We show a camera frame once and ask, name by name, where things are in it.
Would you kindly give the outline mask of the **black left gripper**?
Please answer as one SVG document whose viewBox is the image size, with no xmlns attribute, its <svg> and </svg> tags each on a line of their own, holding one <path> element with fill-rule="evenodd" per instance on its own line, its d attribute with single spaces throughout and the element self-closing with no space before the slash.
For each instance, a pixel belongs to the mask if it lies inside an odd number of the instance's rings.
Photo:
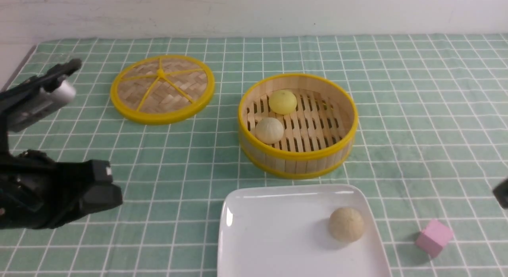
<svg viewBox="0 0 508 277">
<path fill-rule="evenodd" d="M 1 229 L 54 229 L 123 204 L 109 161 L 1 154 Z"/>
</svg>

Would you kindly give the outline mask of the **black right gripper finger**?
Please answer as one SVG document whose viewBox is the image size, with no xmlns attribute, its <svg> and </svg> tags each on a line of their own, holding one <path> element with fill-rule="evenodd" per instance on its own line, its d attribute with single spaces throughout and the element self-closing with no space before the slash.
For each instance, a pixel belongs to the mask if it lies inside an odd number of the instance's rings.
<svg viewBox="0 0 508 277">
<path fill-rule="evenodd" d="M 501 208 L 508 208 L 508 179 L 505 178 L 494 189 L 493 195 Z"/>
</svg>

